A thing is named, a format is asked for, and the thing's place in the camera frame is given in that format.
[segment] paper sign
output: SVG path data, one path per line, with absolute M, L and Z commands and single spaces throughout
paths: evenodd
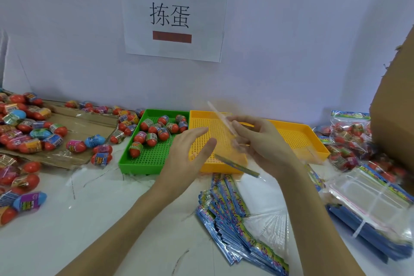
M 227 0 L 122 0 L 128 54 L 220 62 Z

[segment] table surface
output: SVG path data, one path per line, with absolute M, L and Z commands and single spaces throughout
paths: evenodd
M 126 142 L 114 147 L 115 162 L 125 146 Z M 48 194 L 46 203 L 39 211 L 21 215 L 0 228 L 0 257 L 7 258 L 0 264 L 0 275 L 55 275 L 124 215 L 155 179 L 123 175 L 115 163 L 105 169 L 89 164 L 74 172 L 45 168 L 40 177 L 38 189 Z M 229 266 L 195 217 L 197 196 L 209 185 L 210 177 L 200 177 L 165 208 L 133 245 L 116 275 L 269 275 L 245 261 Z M 352 239 L 348 229 L 334 223 L 367 275 L 412 275 L 414 258 L 384 264 Z M 290 275 L 303 275 L 291 236 Z

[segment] cardboard box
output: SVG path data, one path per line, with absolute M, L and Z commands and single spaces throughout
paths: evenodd
M 45 101 L 44 107 L 52 110 L 52 116 L 47 121 L 61 124 L 68 129 L 68 134 L 63 138 L 63 144 L 53 151 L 42 151 L 34 154 L 23 154 L 17 151 L 9 151 L 6 148 L 0 148 L 0 153 L 36 160 L 65 169 L 73 169 L 87 164 L 93 152 L 91 148 L 88 148 L 83 153 L 71 153 L 66 149 L 66 142 L 70 140 L 84 141 L 87 137 L 95 134 L 108 138 L 117 127 L 118 118 L 111 114 L 89 113 L 83 110 L 53 105 L 47 101 Z
M 373 141 L 413 172 L 414 28 L 397 50 L 370 107 L 371 130 Z

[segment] hand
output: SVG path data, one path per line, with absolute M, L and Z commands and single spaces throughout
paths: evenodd
M 268 174 L 276 179 L 283 175 L 286 168 L 298 163 L 290 146 L 266 119 L 252 116 L 231 116 L 227 118 L 239 135 L 236 140 L 241 145 L 249 145 L 247 153 Z M 246 122 L 254 127 L 241 125 Z
M 208 128 L 195 128 L 186 130 L 174 138 L 164 167 L 151 188 L 164 195 L 168 203 L 182 195 L 192 184 L 205 161 L 213 153 L 217 140 L 211 138 L 192 161 L 188 158 L 191 144 L 207 131 Z

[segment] perforated tray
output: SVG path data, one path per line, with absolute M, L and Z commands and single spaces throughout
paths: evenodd
M 283 139 L 289 144 L 292 149 L 296 148 L 306 148 L 308 146 L 313 146 L 316 150 L 319 158 L 325 160 L 329 156 L 329 151 L 325 148 L 319 138 L 315 135 L 312 129 L 306 124 L 296 124 L 292 122 L 283 122 L 276 120 L 269 120 L 274 124 L 277 130 L 282 135 Z M 218 128 L 222 127 L 217 116 L 211 111 L 199 111 L 199 110 L 190 110 L 190 122 L 189 129 L 197 127 L 213 127 Z M 199 137 L 193 145 L 191 146 L 189 156 L 191 157 L 193 153 L 198 154 L 203 148 L 204 144 L 211 137 L 210 131 L 205 135 Z M 218 141 L 225 141 L 224 137 L 220 139 L 220 135 L 217 136 Z M 212 154 L 206 163 L 201 168 L 203 173 L 239 173 L 238 170 L 222 163 L 214 157 Z
M 167 141 L 158 140 L 158 144 L 155 147 L 149 147 L 144 145 L 142 153 L 137 158 L 132 158 L 129 154 L 129 147 L 133 143 L 134 136 L 140 131 L 139 126 L 145 119 L 150 118 L 153 122 L 157 122 L 158 118 L 167 115 L 170 120 L 169 122 L 175 122 L 175 118 L 178 114 L 181 114 L 189 121 L 190 113 L 188 111 L 177 111 L 177 110 L 160 110 L 160 109 L 147 109 L 142 115 L 141 120 L 138 123 L 137 129 L 134 131 L 132 137 L 119 160 L 119 169 L 124 174 L 159 174 L 162 167 L 164 166 L 165 159 L 170 151 L 170 146 L 173 143 L 173 139 L 176 134 L 172 134 Z

